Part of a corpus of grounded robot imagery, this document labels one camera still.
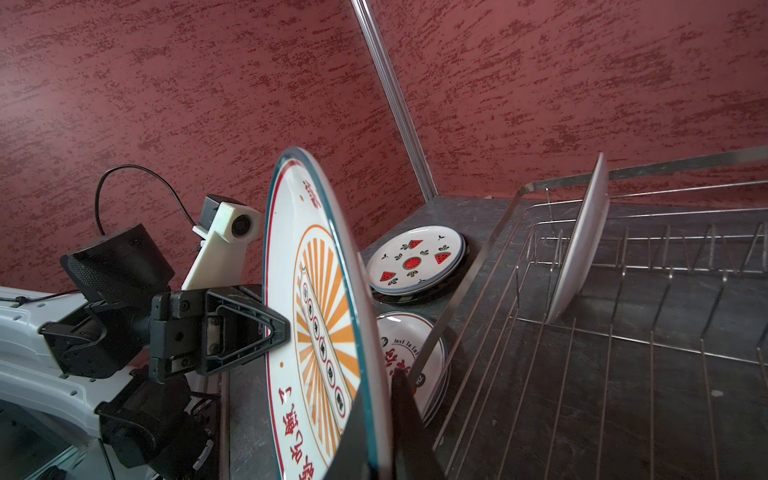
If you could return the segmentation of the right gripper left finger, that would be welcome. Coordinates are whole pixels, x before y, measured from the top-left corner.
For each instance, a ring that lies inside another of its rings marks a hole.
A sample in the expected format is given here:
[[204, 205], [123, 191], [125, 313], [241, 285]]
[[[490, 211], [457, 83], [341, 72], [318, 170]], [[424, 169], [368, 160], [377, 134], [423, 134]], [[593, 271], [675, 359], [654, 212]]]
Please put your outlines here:
[[362, 480], [368, 478], [369, 464], [363, 397], [358, 394], [341, 436], [339, 448], [325, 473], [324, 479]]

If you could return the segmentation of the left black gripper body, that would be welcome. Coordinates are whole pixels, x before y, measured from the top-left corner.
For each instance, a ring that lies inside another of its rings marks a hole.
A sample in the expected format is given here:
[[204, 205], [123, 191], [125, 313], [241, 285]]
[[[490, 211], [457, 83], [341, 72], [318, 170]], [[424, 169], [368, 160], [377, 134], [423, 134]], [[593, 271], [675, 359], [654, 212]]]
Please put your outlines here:
[[149, 378], [170, 378], [205, 371], [206, 290], [166, 291], [155, 295], [149, 316]]

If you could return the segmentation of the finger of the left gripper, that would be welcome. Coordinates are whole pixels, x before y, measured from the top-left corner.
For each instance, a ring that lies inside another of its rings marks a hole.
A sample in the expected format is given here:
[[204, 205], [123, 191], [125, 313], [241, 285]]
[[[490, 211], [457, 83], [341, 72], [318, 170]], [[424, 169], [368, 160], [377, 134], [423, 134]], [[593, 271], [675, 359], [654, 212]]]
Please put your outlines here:
[[263, 357], [288, 342], [291, 322], [263, 303], [260, 285], [205, 291], [200, 373], [212, 376]]

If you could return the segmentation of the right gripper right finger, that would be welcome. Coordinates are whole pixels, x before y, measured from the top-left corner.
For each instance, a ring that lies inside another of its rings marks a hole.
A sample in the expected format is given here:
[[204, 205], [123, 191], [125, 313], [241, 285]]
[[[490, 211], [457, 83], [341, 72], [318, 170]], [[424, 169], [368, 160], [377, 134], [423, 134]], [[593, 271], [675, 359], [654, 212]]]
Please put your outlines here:
[[394, 479], [444, 479], [428, 442], [408, 376], [395, 369], [391, 385]]

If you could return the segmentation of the watermelon blue rim plate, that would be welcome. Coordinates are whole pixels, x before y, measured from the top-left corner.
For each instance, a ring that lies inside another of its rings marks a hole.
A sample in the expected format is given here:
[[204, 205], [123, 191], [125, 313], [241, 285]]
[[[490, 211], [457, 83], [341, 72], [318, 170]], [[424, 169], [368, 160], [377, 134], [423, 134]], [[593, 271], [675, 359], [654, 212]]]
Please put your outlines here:
[[403, 296], [445, 280], [467, 252], [464, 236], [453, 228], [428, 225], [403, 232], [378, 248], [367, 263], [370, 287]]

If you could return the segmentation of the black striped rim plate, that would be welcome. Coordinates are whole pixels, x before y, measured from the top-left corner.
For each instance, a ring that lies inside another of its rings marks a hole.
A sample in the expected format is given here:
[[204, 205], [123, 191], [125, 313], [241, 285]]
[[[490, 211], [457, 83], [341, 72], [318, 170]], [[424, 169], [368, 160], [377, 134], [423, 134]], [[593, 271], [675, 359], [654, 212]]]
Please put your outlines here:
[[408, 305], [408, 304], [420, 304], [435, 300], [444, 296], [450, 289], [455, 289], [461, 280], [461, 277], [469, 269], [469, 256], [472, 253], [471, 242], [466, 238], [463, 233], [460, 233], [464, 250], [459, 256], [458, 262], [454, 265], [453, 269], [440, 281], [434, 283], [430, 287], [417, 291], [414, 293], [383, 293], [373, 287], [369, 290], [373, 295], [373, 299], [378, 302], [383, 302], [392, 305]]

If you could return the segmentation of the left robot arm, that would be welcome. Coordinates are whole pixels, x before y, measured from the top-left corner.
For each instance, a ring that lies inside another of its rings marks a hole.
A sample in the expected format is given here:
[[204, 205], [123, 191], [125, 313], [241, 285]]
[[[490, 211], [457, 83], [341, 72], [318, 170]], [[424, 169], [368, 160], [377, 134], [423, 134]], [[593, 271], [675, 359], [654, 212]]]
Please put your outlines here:
[[1, 296], [1, 403], [65, 420], [107, 457], [163, 479], [197, 479], [216, 447], [204, 410], [217, 375], [285, 344], [290, 323], [242, 283], [260, 213], [219, 195], [192, 223], [200, 250], [180, 290], [144, 226], [62, 256], [74, 289]]

